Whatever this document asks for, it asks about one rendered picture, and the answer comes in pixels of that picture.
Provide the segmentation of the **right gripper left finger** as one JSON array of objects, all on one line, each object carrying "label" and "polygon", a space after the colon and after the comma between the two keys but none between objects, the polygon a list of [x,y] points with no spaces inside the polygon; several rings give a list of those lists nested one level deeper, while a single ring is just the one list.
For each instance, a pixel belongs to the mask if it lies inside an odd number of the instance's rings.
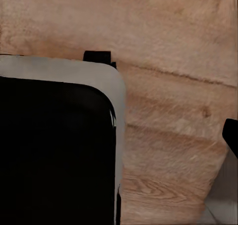
[{"label": "right gripper left finger", "polygon": [[0,124],[0,178],[26,137],[21,119]]}]

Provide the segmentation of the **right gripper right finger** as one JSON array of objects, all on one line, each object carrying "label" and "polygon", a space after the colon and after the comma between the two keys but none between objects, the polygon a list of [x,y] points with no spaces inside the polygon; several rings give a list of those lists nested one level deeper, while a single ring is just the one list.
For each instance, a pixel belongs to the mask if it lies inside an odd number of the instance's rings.
[{"label": "right gripper right finger", "polygon": [[226,119],[222,136],[238,158],[238,121]]}]

